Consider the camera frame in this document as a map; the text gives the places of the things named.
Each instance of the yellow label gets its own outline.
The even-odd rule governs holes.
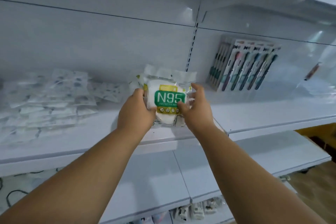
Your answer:
[[[158,113],[163,113],[163,114],[181,114],[180,109],[176,108],[176,107],[158,106],[157,107],[157,112]]]
[[[177,86],[174,85],[160,85],[159,90],[162,91],[173,91],[173,92],[177,92]]]

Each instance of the person's right hand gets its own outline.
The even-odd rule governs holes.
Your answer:
[[[177,105],[183,114],[187,127],[195,134],[204,131],[206,128],[214,127],[215,123],[213,122],[210,104],[205,98],[204,88],[195,83],[192,83],[191,86],[196,90],[190,96],[195,99],[190,101],[191,108],[181,101]]]

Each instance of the row of toothbrush packages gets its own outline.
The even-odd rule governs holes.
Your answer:
[[[207,82],[218,92],[258,90],[280,49],[266,41],[222,36]]]

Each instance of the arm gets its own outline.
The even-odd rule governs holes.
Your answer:
[[[0,223],[98,223],[153,124],[155,110],[146,109],[142,94],[136,89],[128,98],[115,131],[13,205]]]
[[[293,192],[218,129],[204,89],[193,84],[195,100],[179,108],[199,140],[218,186],[238,224],[325,223]]]

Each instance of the hand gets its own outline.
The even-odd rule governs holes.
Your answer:
[[[195,99],[190,101],[191,108],[181,101],[177,105],[183,114],[187,127],[195,134],[208,127],[216,127],[216,125],[213,122],[210,104],[205,98],[204,88],[195,83],[192,83],[191,86],[196,90],[190,95]]]
[[[148,110],[143,99],[144,90],[136,89],[119,112],[117,129],[145,136],[152,127],[156,108]]]

